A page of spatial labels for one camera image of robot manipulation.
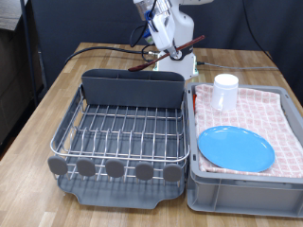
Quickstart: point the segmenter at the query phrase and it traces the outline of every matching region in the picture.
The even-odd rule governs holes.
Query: checkered towel
[[[288,178],[303,177],[303,148],[281,109],[280,95],[240,88],[236,110],[221,113],[210,105],[212,90],[213,87],[209,85],[196,86],[197,136],[215,126],[241,127],[265,138],[274,148],[276,159],[275,163],[263,172],[240,172],[215,166],[200,153],[201,171]]]

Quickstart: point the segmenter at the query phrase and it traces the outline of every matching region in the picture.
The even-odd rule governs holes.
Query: metal wire
[[[54,149],[53,139],[51,147],[57,155],[65,158],[70,179],[79,174],[77,160],[86,157],[94,160],[96,181],[108,176],[104,170],[106,160],[118,159],[125,164],[124,182],[127,178],[135,178],[138,162],[151,163],[155,173],[152,183],[155,179],[163,180],[165,164],[186,165],[189,149],[186,148],[184,128],[183,108],[99,105],[84,108],[82,98],[60,144]]]

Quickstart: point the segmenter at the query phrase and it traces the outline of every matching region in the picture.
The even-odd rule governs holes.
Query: dark background
[[[303,1],[245,0],[255,36],[303,103]],[[32,0],[48,87],[81,42],[128,44],[142,25],[133,0]],[[258,50],[245,22],[241,0],[182,6],[195,22],[196,47]]]

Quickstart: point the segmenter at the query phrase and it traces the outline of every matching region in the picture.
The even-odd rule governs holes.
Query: dish rack
[[[82,204],[147,209],[183,193],[189,155],[184,81],[179,75],[161,74],[164,80],[145,74],[133,79],[117,70],[83,75],[83,84],[50,144],[55,156],[48,164],[63,191],[75,194]],[[118,82],[129,81],[139,82],[145,92],[130,94],[132,86],[126,93],[120,90],[119,96],[107,91],[113,104],[108,105],[100,94],[102,88],[117,92]],[[158,90],[161,83],[178,87],[171,97],[180,97],[179,103],[152,104],[154,93],[164,99]],[[92,102],[90,96],[103,98]],[[136,100],[139,96],[147,100],[146,105]],[[128,103],[121,102],[122,97]]]

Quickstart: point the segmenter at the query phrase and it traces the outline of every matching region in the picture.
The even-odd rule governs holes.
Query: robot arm
[[[172,57],[177,55],[174,46],[192,40],[193,21],[180,12],[180,5],[201,5],[213,0],[157,0],[154,15],[149,20],[149,29],[156,47],[168,50]],[[154,0],[134,0],[141,18],[147,20]]]
[[[156,47],[161,51],[158,57],[169,52],[170,58],[159,61],[154,70],[176,72],[185,79],[199,74],[196,56],[192,46],[181,51],[176,47],[192,41],[194,23],[179,10],[180,5],[201,5],[213,0],[134,0],[142,20],[149,23],[149,30]]]

